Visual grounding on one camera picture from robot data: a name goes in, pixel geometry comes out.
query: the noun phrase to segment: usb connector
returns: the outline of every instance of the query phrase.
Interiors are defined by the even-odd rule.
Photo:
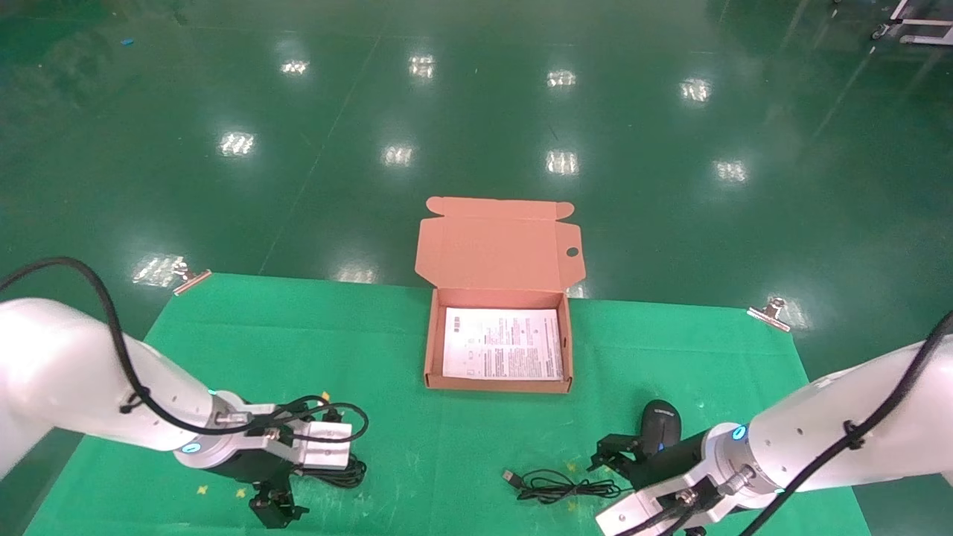
[[[516,489],[522,489],[524,487],[523,479],[509,469],[503,471],[503,480],[510,483],[510,485]]]

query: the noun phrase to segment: cart wheel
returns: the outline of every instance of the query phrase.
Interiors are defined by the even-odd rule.
[[[879,26],[877,27],[876,30],[874,30],[873,33],[870,34],[870,38],[871,38],[871,39],[880,39],[881,37],[884,37],[885,35],[887,35],[887,32],[888,32],[888,31],[890,31],[890,25],[889,25],[889,24],[881,24],[881,25],[879,25]]]

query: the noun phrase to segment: instruction sheet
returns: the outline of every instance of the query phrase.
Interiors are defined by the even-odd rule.
[[[471,380],[561,380],[555,309],[447,307],[443,375]]]

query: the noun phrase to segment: box flap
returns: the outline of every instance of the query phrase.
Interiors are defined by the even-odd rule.
[[[431,197],[416,272],[442,288],[563,291],[586,277],[572,203]]]

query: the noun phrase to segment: green cloth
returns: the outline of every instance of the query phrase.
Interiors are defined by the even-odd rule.
[[[500,474],[546,467],[603,478],[585,472],[596,441],[635,433],[654,398],[679,409],[688,437],[745,422],[806,381],[791,337],[741,310],[574,299],[569,395],[428,390],[430,296],[216,274],[172,299],[146,341],[212,389],[252,402],[327,391],[371,416],[353,445],[369,466],[363,485],[295,478],[295,499],[311,513],[287,534],[598,535],[593,516],[612,501],[518,502]],[[265,534],[248,509],[252,495],[172,454],[86,438],[28,536]],[[737,534],[752,516],[729,516],[709,533]],[[847,488],[794,497],[763,534],[869,532]]]

